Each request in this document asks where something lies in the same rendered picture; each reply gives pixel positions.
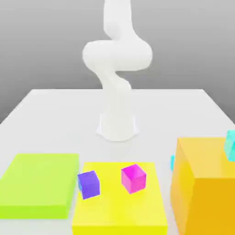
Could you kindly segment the large orange box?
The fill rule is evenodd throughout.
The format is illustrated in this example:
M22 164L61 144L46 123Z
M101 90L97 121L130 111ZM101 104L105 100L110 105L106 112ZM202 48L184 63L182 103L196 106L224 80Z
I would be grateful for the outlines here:
M180 235L235 235L235 162L224 138L178 138L170 201Z

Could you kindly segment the small magenta cube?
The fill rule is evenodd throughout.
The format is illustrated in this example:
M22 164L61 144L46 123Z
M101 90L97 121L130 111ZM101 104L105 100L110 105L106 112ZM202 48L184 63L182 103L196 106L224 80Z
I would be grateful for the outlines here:
M121 183L129 194L138 192L146 187L146 173L138 164L121 169Z

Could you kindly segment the large lime green box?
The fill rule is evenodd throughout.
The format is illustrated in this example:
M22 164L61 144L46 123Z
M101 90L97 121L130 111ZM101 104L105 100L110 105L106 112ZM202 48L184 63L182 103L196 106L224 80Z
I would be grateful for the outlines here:
M67 219L78 154L16 154L0 179L0 219Z

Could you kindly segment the small purple cube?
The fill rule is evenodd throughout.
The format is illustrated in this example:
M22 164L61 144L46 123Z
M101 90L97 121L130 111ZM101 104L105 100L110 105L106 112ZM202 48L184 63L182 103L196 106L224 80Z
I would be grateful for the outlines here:
M100 194L100 181L94 170L80 173L77 175L77 177L78 188L81 192L83 200L98 196Z

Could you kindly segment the large yellow box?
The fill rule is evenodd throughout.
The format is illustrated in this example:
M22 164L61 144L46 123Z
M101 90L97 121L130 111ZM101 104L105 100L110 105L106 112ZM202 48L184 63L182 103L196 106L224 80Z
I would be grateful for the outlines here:
M146 172L146 187L129 194L121 183L121 169L131 162L85 162L83 171L94 170L100 195L83 199L78 194L73 215L73 235L167 235L156 168L139 162Z

